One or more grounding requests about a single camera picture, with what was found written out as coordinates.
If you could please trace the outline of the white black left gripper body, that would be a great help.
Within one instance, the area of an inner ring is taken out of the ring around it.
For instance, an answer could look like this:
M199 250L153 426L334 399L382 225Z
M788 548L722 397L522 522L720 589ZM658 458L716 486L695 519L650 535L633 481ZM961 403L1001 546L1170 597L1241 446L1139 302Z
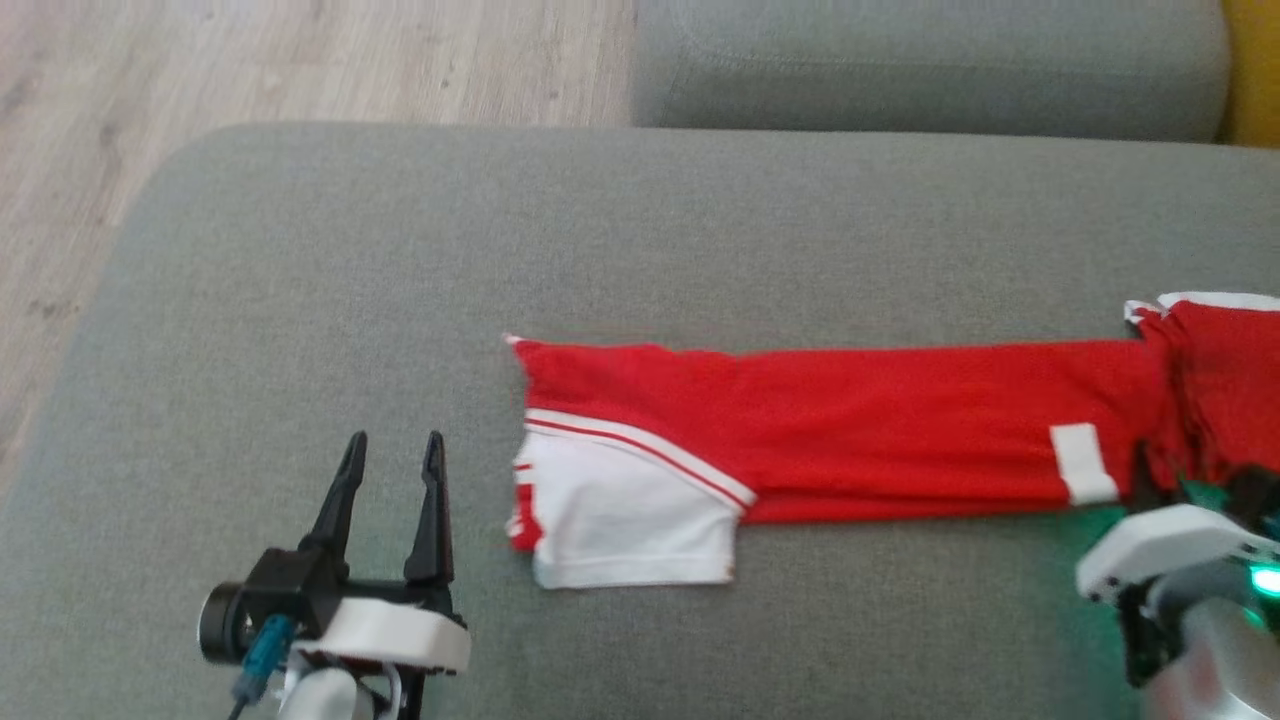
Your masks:
M288 676L343 666L372 673L456 675L468 669L472 637L443 582L346 583L307 591L308 616L288 653Z

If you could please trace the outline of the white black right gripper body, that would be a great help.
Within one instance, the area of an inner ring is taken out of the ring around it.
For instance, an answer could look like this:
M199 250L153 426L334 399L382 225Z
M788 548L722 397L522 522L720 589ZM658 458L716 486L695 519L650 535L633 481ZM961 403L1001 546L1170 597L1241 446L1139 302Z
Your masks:
M1075 589L1083 600L1115 606L1129 587L1222 560L1277 570L1279 544L1222 512L1175 503L1112 525L1076 564Z

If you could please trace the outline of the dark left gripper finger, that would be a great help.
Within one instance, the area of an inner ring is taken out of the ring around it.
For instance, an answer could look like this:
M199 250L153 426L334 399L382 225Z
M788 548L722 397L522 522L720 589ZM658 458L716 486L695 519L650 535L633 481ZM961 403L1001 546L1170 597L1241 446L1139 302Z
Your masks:
M311 530L298 543L300 552L320 550L343 559L349 541L355 497L364 483L369 436L352 434Z
M415 591L448 589L454 579L445 438L431 430L422 459L424 497L412 550L404 560L406 585Z

